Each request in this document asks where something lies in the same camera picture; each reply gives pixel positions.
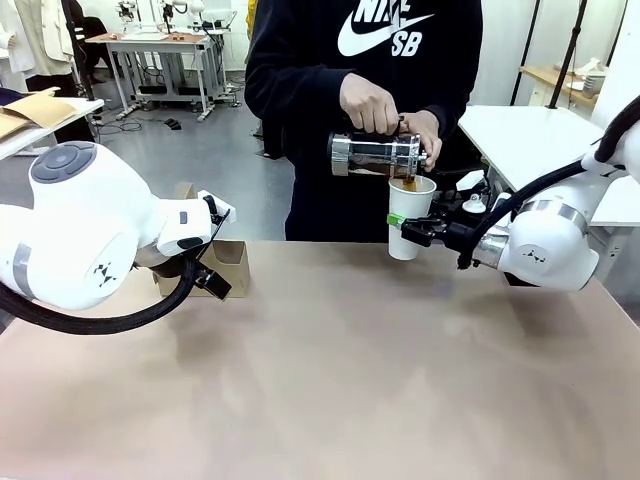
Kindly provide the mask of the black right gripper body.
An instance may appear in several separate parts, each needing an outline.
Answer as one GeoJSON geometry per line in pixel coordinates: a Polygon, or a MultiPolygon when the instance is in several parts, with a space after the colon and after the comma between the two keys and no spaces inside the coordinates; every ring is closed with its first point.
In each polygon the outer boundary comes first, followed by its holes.
{"type": "Polygon", "coordinates": [[[443,230],[443,243],[457,253],[472,253],[482,236],[475,228],[460,223],[450,223],[443,230]]]}

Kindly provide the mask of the person's right hand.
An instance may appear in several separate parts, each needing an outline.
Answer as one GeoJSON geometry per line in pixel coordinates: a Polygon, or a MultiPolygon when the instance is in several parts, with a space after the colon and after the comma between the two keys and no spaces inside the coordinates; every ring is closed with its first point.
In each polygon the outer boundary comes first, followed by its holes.
{"type": "Polygon", "coordinates": [[[359,75],[345,76],[339,103],[357,130],[392,135],[398,127],[399,114],[392,95],[359,75]]]}

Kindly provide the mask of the person's left hand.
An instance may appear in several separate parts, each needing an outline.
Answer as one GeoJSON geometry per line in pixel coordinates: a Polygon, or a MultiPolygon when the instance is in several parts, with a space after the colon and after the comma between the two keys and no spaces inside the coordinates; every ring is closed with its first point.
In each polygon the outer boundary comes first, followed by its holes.
{"type": "Polygon", "coordinates": [[[430,172],[435,167],[442,149],[439,120],[428,110],[403,113],[402,117],[400,131],[420,137],[422,148],[427,155],[424,170],[430,172]]]}

